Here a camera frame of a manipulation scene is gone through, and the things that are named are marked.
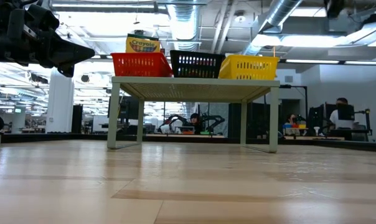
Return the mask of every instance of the wooden floor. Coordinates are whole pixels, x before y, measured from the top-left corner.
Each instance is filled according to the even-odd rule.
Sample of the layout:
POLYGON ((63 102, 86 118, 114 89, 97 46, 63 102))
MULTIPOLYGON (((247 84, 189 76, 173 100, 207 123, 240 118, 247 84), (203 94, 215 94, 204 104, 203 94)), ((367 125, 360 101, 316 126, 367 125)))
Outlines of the wooden floor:
POLYGON ((376 223, 376 152, 104 141, 5 144, 0 224, 376 223))

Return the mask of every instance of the woman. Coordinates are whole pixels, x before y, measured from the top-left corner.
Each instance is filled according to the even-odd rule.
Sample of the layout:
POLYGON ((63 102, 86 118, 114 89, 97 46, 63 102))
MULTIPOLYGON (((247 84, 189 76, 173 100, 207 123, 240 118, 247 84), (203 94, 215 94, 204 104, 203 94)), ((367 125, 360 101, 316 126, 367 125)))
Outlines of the woman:
MULTIPOLYGON (((285 125, 287 125, 287 124, 292 125, 292 127, 293 127, 293 125, 297 125, 296 115, 289 114, 288 117, 286 118, 285 125)), ((293 136, 293 135, 300 136, 300 130, 293 129, 293 128, 284 128, 284 133, 287 136, 293 136)))

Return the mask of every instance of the white table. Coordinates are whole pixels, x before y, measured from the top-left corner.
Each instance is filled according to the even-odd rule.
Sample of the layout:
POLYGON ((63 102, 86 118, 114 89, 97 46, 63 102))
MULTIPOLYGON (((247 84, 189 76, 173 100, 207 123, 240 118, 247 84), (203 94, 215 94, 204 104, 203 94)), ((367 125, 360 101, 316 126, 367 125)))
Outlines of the white table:
POLYGON ((108 148, 116 145, 116 125, 120 89, 139 99, 137 143, 143 140, 144 102, 218 102, 241 103, 240 144, 246 145, 247 104, 271 93, 270 146, 267 152, 276 152, 278 146, 278 95, 280 81, 228 80, 215 78, 153 78, 112 77, 112 95, 108 128, 108 148))

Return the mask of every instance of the man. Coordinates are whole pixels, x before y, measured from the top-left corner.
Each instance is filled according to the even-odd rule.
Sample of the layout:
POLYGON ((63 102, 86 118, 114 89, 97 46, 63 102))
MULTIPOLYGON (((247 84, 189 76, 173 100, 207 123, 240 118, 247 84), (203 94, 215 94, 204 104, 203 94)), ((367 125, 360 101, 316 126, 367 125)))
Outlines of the man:
MULTIPOLYGON (((336 105, 348 105, 349 102, 346 98, 339 98, 336 100, 336 105)), ((352 129, 354 125, 354 121, 346 121, 346 120, 339 120, 339 112, 338 110, 334 110, 331 113, 331 118, 329 118, 332 123, 334 124, 335 129, 352 129)))

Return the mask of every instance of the shelf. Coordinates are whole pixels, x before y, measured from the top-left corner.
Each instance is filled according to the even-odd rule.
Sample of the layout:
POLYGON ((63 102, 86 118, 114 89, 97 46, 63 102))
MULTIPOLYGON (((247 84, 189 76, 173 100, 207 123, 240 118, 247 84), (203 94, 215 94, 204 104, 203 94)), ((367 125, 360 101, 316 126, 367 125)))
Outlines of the shelf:
POLYGON ((215 78, 113 77, 112 83, 145 101, 241 103, 255 100, 279 87, 272 80, 228 80, 215 78))

